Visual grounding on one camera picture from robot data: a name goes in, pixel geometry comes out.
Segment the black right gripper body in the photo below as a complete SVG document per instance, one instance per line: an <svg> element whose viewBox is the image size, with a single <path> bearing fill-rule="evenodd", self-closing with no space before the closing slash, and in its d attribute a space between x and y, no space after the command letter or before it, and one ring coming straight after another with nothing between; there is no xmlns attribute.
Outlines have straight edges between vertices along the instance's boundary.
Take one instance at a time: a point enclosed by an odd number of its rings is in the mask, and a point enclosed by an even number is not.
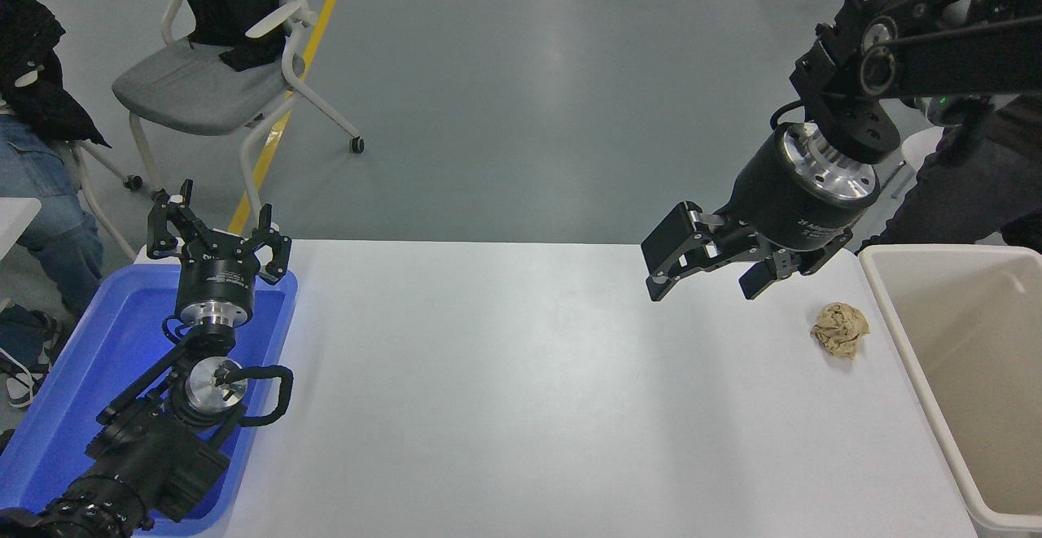
<svg viewBox="0 0 1042 538"><path fill-rule="evenodd" d="M723 214L789 252L836 249L864 214L864 165L823 133L772 133L742 168Z"/></svg>

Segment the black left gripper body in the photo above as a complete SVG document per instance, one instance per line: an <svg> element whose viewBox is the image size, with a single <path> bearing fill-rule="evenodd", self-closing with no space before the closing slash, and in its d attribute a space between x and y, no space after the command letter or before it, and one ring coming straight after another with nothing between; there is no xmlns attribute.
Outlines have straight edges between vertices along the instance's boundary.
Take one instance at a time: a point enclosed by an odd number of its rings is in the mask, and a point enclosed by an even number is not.
<svg viewBox="0 0 1042 538"><path fill-rule="evenodd" d="M215 244L198 234L182 239L177 311L216 301L252 312L260 268L256 256L245 248L245 238L224 231L212 236Z"/></svg>

